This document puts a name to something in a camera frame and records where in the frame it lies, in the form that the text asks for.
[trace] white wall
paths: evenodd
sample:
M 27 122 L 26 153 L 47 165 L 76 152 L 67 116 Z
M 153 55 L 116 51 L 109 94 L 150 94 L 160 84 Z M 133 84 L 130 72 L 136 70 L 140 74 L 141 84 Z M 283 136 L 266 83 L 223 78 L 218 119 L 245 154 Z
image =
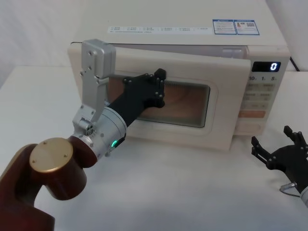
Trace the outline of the white wall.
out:
M 291 55 L 302 71 L 308 71 L 308 0 L 267 0 L 288 43 Z
M 86 3 L 87 0 L 2 0 L 0 86 L 16 65 L 69 65 L 66 49 Z M 302 70 L 308 70 L 308 0 L 268 0 L 268 4 L 293 58 Z

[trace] microwave door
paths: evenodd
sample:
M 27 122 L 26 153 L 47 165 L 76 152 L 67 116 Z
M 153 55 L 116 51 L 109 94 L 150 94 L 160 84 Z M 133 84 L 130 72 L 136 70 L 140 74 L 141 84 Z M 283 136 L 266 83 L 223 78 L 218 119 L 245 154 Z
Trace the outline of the microwave door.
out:
M 77 45 L 69 50 L 76 78 Z M 234 134 L 250 60 L 116 48 L 115 75 L 109 78 L 107 100 L 123 91 L 122 78 L 167 72 L 164 108 L 147 109 L 128 128 L 128 136 L 196 147 L 228 150 Z

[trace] microwave control panel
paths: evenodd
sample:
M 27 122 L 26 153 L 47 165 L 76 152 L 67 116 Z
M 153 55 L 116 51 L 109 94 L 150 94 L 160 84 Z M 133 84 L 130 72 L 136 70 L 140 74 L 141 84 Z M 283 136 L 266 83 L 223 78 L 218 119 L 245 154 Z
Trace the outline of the microwave control panel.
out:
M 236 135 L 261 134 L 285 73 L 289 57 L 262 61 L 251 57 L 251 72 L 239 111 Z

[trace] microwave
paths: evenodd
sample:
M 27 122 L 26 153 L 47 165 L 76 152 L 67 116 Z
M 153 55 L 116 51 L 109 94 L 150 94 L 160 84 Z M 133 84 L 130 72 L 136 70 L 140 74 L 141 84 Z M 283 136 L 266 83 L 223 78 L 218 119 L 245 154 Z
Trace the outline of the microwave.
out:
M 263 0 L 90 1 L 68 49 L 82 95 L 81 42 L 116 47 L 106 104 L 122 79 L 167 72 L 164 108 L 149 108 L 127 136 L 228 150 L 233 135 L 262 134 L 289 62 Z

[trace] white table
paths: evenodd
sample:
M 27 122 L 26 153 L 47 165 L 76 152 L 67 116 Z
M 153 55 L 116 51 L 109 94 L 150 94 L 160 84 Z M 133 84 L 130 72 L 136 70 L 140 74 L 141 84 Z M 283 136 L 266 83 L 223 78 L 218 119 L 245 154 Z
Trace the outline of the white table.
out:
M 269 151 L 291 143 L 284 125 L 308 140 L 307 86 L 308 73 L 285 75 L 259 137 Z M 16 68 L 0 90 L 0 172 L 23 145 L 69 137 L 79 105 L 69 67 Z M 308 209 L 278 191 L 287 177 L 251 155 L 250 137 L 235 137 L 227 153 L 127 139 L 86 173 L 72 200 L 38 194 L 35 206 L 56 218 L 56 231 L 308 229 Z

